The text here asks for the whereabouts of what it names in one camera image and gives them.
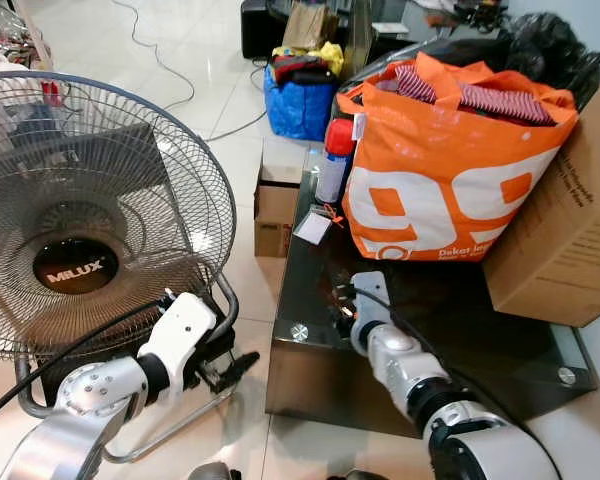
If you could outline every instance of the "fan grille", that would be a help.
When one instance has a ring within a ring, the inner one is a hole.
[[[200,138],[115,87],[42,72],[0,74],[0,357],[46,356],[173,291],[208,290],[235,234],[226,176]],[[119,269],[70,295],[36,278],[45,245],[87,238]],[[136,315],[80,353],[133,342]]]

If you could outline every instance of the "black plastic bag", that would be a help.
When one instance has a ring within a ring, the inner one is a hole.
[[[532,13],[511,24],[506,69],[573,93],[582,110],[600,85],[600,52],[587,52],[569,24],[553,13]]]

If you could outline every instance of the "white tile floor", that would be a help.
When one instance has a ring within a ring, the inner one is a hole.
[[[203,138],[236,128],[262,113],[263,97],[249,78],[251,62],[240,52],[241,0],[124,0],[137,6],[137,37],[157,42],[165,63],[189,77],[194,99],[172,113]],[[133,13],[110,0],[28,0],[58,71],[113,83],[160,106],[187,97],[187,84],[157,67],[150,49],[130,40]],[[258,82],[262,77],[255,76]],[[183,479],[196,465],[214,459],[242,470],[246,480],[322,480],[353,467],[392,480],[431,479],[418,440],[353,430],[264,413],[271,322],[284,261],[253,256],[252,193],[261,155],[297,175],[310,142],[276,137],[266,120],[211,143],[235,193],[238,227],[225,273],[236,290],[241,351],[262,359],[241,383],[237,396],[146,459],[131,465],[103,463],[99,479]],[[11,366],[0,363],[0,392],[12,382]],[[187,392],[176,412],[154,406],[127,425],[113,448],[122,451],[156,425],[183,415],[206,397]],[[0,413],[0,471],[18,440],[36,424],[12,402]]]

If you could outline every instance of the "electric fan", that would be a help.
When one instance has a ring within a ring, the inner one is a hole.
[[[218,162],[170,114],[75,76],[0,73],[0,359],[15,361],[19,380],[29,374],[30,362],[54,361],[42,376],[47,406],[34,402],[27,387],[19,397],[23,408],[51,418],[63,399],[71,399],[60,407],[84,417],[85,407],[76,407],[69,384],[84,386],[87,395],[100,380],[94,380],[96,373],[84,377],[85,372],[109,368],[102,362],[112,358],[119,358],[115,363],[135,356],[141,346],[144,356],[129,364],[127,374],[145,378],[138,392],[109,398],[112,393],[99,388],[111,411],[122,399],[135,405],[133,414],[127,407],[125,421],[139,411],[132,400],[138,395],[141,409],[161,390],[173,393],[200,379],[218,394],[211,405],[226,398],[257,359],[257,354],[231,356],[224,373],[212,363],[233,347],[238,304],[221,269],[235,221],[233,195]],[[226,313],[211,295],[216,280],[228,300]],[[160,299],[161,308],[143,308]],[[62,361],[54,358],[121,316],[124,320]],[[180,328],[183,321],[190,322],[186,329]],[[157,341],[162,344],[156,350]],[[167,357],[176,353],[164,353],[169,342],[175,352],[178,345],[183,348],[173,364]],[[102,378],[117,381],[110,374]],[[81,401],[92,405],[87,397]],[[135,459],[154,446],[114,457],[101,438],[96,443],[88,455],[104,453],[112,461]],[[93,465],[80,469],[79,478],[93,474]]]

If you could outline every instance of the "orange shopping bag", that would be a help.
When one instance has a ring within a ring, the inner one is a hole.
[[[415,65],[435,105],[380,90],[399,65]],[[524,126],[458,110],[459,83],[525,91],[555,126]],[[364,106],[352,101],[362,95]],[[577,122],[571,93],[483,63],[443,64],[419,53],[345,94],[345,113],[364,113],[342,200],[363,256],[479,261],[511,221]]]

